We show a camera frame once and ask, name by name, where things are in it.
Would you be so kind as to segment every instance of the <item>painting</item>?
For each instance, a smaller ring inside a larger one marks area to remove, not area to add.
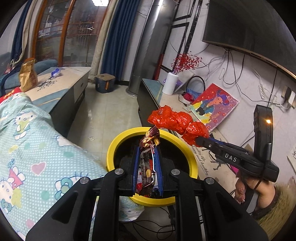
[[[211,132],[238,103],[239,101],[225,90],[215,84],[211,84],[191,103],[190,110]]]

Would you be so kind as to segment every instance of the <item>metal bolt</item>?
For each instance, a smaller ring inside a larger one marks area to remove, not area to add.
[[[211,178],[211,177],[208,177],[206,180],[205,180],[205,182],[207,183],[207,184],[214,184],[214,182],[215,182],[215,180],[213,179],[213,178]]]
[[[89,181],[89,179],[88,179],[87,177],[82,177],[82,178],[80,178],[80,183],[81,183],[81,184],[87,184],[88,181]]]
[[[173,175],[179,175],[179,174],[180,174],[180,170],[178,170],[178,169],[173,169],[173,170],[171,170],[171,173],[172,173]]]
[[[120,175],[120,174],[123,174],[123,169],[118,168],[114,172],[115,172],[115,174]]]

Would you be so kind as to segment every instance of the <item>blue curtain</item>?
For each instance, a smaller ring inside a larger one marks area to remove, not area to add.
[[[25,20],[31,3],[32,0],[27,1],[26,6],[24,7],[24,10],[22,11],[20,19],[17,23],[17,29],[15,30],[15,36],[12,42],[11,60],[14,59],[17,61],[20,57],[20,54],[22,53],[22,30],[24,29]]]
[[[128,42],[139,3],[139,0],[119,0],[110,26],[101,73],[114,75],[117,80],[121,80]]]

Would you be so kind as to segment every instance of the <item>brown paper bag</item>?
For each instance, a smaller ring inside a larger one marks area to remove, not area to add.
[[[34,64],[34,58],[27,59],[22,64],[19,73],[20,89],[22,92],[28,91],[29,89],[35,87],[38,83],[37,74],[34,70]]]

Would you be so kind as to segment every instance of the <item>polka dot blanket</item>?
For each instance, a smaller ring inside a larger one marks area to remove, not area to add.
[[[57,133],[50,115],[26,94],[0,104],[0,207],[21,238],[81,177],[105,174],[97,157]],[[120,221],[143,210],[120,198]]]

